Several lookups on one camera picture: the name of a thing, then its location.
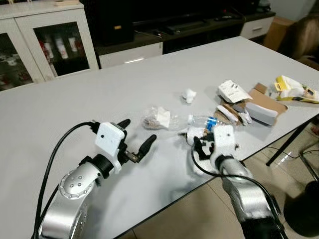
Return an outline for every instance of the cardboard box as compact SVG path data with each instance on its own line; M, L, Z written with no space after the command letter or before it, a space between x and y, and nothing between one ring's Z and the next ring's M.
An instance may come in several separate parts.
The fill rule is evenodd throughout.
M287 110L287 106L278 103L265 95L267 87L258 83L248 94L253 98L235 104L233 108L239 112L247 109L251 118L274 125L277 117Z

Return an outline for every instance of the floor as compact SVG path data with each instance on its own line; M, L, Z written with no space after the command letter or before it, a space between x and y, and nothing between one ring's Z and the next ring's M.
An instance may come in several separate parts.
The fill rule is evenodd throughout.
M310 130L311 125L285 150L291 156L305 145L319 140ZM279 148L291 135L276 141L271 146ZM319 149L316 144L311 149ZM272 194L283 210L286 197L295 197L307 183L313 181L299 158L291 159L282 154L267 167L265 163L276 150L266 148L245 161L246 166ZM319 152L307 154L307 159L319 172ZM295 233L283 215L286 234L290 239L304 239ZM201 186L185 198L135 227L120 239L243 239L241 227L235 217L228 195L222 189L220 179L214 179Z

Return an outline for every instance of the robotic arm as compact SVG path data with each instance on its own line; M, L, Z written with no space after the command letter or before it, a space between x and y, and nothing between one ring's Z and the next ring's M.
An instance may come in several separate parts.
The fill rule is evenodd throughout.
M94 158L86 156L76 169L62 178L40 225L40 239L80 238L100 182L113 172L118 173L127 161L138 163L148 153L156 140L155 134L142 144L138 153L127 151L125 128L130 122L127 119L119 124L106 122L99 125L95 144L101 153Z
M198 161L207 159L203 144L210 148L209 151L213 152L209 157L210 163L214 172L216 172L215 176L222 175L223 188L231 199L245 238L287 238L276 215L279 213L277 203L273 204L275 205L275 212L271 210L269 205L270 200L275 202L274 198L266 198L261 187L253 180L248 181L247 178L253 179L252 173L233 157L236 147L233 127L227 125L214 128L213 139L212 144L211 141L201 141L195 137L193 148L197 154L192 151L192 157L194 163L199 166Z

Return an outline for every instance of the snack bag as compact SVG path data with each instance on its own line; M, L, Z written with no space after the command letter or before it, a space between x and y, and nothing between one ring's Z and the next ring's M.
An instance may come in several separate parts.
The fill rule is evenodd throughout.
M279 101L302 101L319 104L319 92L287 76L279 76L275 87L280 92Z

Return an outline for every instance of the white cabinet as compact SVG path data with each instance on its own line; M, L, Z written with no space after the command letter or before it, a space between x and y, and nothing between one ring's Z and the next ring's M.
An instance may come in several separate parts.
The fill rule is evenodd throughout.
M265 35L267 34L273 20L274 17L269 17L246 22L241 30L240 35L247 39Z
M58 7L54 0L37 0L0 5L0 40L6 38L3 34L9 36L32 82L99 69L81 3Z
M144 59L160 56L163 54L163 43L155 43L147 46L141 46L125 51L114 52L100 56L101 68L117 66L122 64L131 64Z
M0 91L43 82L14 19L0 20Z

